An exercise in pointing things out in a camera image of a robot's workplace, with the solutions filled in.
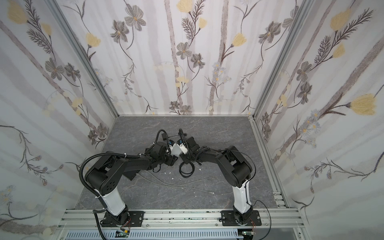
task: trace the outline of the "yellow flower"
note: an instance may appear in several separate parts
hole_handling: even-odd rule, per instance
[[[79,106],[82,103],[83,103],[82,98],[75,98],[72,102],[72,107],[76,108],[77,106]]]
[[[87,33],[87,36],[85,38],[87,40],[88,45],[90,45],[91,47],[97,47],[101,42],[101,40],[98,39],[92,33]]]
[[[204,28],[207,25],[207,21],[204,18],[199,18],[199,28]]]
[[[26,23],[28,20],[23,8],[15,1],[9,1],[8,18],[17,24]]]
[[[333,18],[331,18],[331,28],[334,31],[340,30],[348,21],[350,13],[351,9],[349,8],[345,12],[340,12],[339,14],[336,14]]]
[[[286,107],[287,106],[287,97],[284,94],[282,94],[276,103],[277,103],[277,105],[280,105],[280,103],[283,103],[283,107]]]
[[[192,0],[180,0],[176,6],[179,11],[188,13],[192,10]]]
[[[48,104],[47,109],[49,111],[54,111],[55,110],[55,106],[53,106],[53,104]]]
[[[45,33],[48,34],[49,36],[52,34],[52,29],[49,24],[42,23],[41,27],[44,29]]]
[[[355,113],[359,115],[374,115],[376,98],[372,93],[362,95],[353,100],[349,106]]]
[[[232,45],[235,47],[243,45],[247,40],[244,35],[241,33],[236,34],[235,38],[232,41]]]
[[[179,82],[189,83],[189,79],[184,77],[184,76],[178,77],[178,78],[176,78],[176,80],[179,81]]]
[[[334,58],[338,58],[338,57],[341,57],[342,55],[344,55],[345,53],[345,48],[344,48],[344,44],[340,44],[336,50],[333,52],[333,57]]]
[[[43,110],[43,115],[46,116],[46,117],[49,117],[50,116],[50,112],[48,110]]]

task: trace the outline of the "enclosure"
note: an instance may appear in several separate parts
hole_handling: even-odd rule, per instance
[[[253,239],[383,238],[383,1],[0,4],[0,239],[98,234],[84,160],[144,154],[180,128],[251,164]],[[120,179],[129,210],[145,212],[123,238],[246,236],[222,224],[234,205],[222,169],[195,162],[184,178],[182,162]]]

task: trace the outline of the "black mounting plate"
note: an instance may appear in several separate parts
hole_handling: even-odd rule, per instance
[[[249,220],[245,226],[252,226],[252,221],[255,223],[256,226],[261,226],[262,221],[260,219],[260,214],[259,211],[253,210],[251,216],[249,217]],[[223,224],[223,227],[228,227],[228,226],[239,226],[237,222],[235,221],[235,216],[234,216],[234,211],[230,210],[225,210],[221,211],[221,222]]]
[[[141,227],[141,224],[144,219],[144,211],[128,211],[131,217],[131,221],[129,222],[130,227]],[[107,219],[101,220],[100,224],[102,227],[117,227],[116,224],[113,224],[110,219],[108,219],[107,215],[105,215]]]

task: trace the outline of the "gray flower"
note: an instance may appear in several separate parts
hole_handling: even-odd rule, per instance
[[[263,43],[265,40],[271,43],[273,41],[273,37],[280,33],[280,25],[281,23],[275,23],[272,21],[265,29],[267,32],[259,35],[259,43]]]
[[[183,114],[183,115],[188,115],[188,114],[191,114],[192,113],[192,107],[191,106],[187,106],[187,105],[183,105],[181,108],[180,108],[180,112]]]
[[[305,84],[300,87],[300,90],[301,92],[297,95],[297,97],[301,98],[301,104],[305,104],[308,102],[307,95],[311,94],[312,85],[310,85],[308,82],[305,82]]]
[[[200,67],[200,68],[203,68],[205,63],[203,63],[201,60],[203,58],[201,57],[201,54],[193,54],[192,57],[191,57],[191,61],[193,62],[193,67],[197,67],[197,65]]]
[[[268,138],[269,137],[269,134],[271,134],[271,127],[268,125],[268,124],[266,124],[265,126],[264,126],[264,129],[263,129],[263,133],[264,133],[264,135],[265,135],[265,138]]]
[[[130,17],[124,18],[128,26],[135,25],[136,30],[141,31],[141,26],[147,25],[147,23],[141,19],[144,13],[138,6],[133,5],[133,7],[131,7],[131,5],[127,4],[125,11],[130,15]]]
[[[308,79],[307,73],[311,71],[312,64],[309,64],[308,61],[305,61],[301,64],[301,69],[297,70],[297,81],[306,82]]]
[[[105,135],[107,135],[107,127],[100,123],[100,125],[97,127],[97,133],[100,137],[105,137]]]
[[[175,109],[179,109],[179,106],[180,106],[180,104],[177,101],[171,101],[169,109],[174,111]]]
[[[96,143],[97,134],[96,134],[95,130],[92,130],[89,132],[88,138],[90,141],[92,141],[91,145],[94,145]]]
[[[265,114],[262,116],[262,122],[267,122],[268,121],[268,113],[267,112],[265,112]]]
[[[127,36],[125,34],[128,34],[129,30],[123,21],[113,20],[112,29],[115,30],[115,33],[111,33],[111,37],[113,37],[113,41],[118,43],[121,38],[124,40],[124,42],[128,42]]]
[[[179,50],[176,55],[177,56],[180,56],[181,59],[185,59],[185,57],[190,57],[192,56],[192,52],[191,51],[188,51],[188,48],[189,48],[189,45],[187,42],[185,43],[179,43],[177,45],[177,49]]]
[[[56,61],[52,58],[49,58],[49,61],[45,62],[45,69],[51,73],[51,78],[61,80],[63,77],[61,76],[64,73],[64,68],[60,66],[56,66]]]
[[[80,78],[80,71],[75,70],[72,64],[68,63],[68,65],[65,65],[65,72],[67,73],[68,77],[72,77],[73,81],[76,82],[76,77]]]
[[[295,6],[294,9],[291,10],[291,18],[286,18],[283,21],[282,27],[289,28],[293,24],[293,20],[295,19],[296,13],[299,10],[299,6]]]

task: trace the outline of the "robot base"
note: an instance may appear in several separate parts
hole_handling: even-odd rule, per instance
[[[227,211],[227,210],[221,211],[221,218],[222,218],[221,222],[223,223],[224,227],[228,227],[228,226],[237,227],[237,226],[239,226],[239,223],[236,222],[237,220],[236,220],[234,211]],[[251,219],[255,223],[256,226],[262,225],[259,211],[253,210],[250,217],[244,221],[244,224],[242,224],[242,226],[252,226]]]

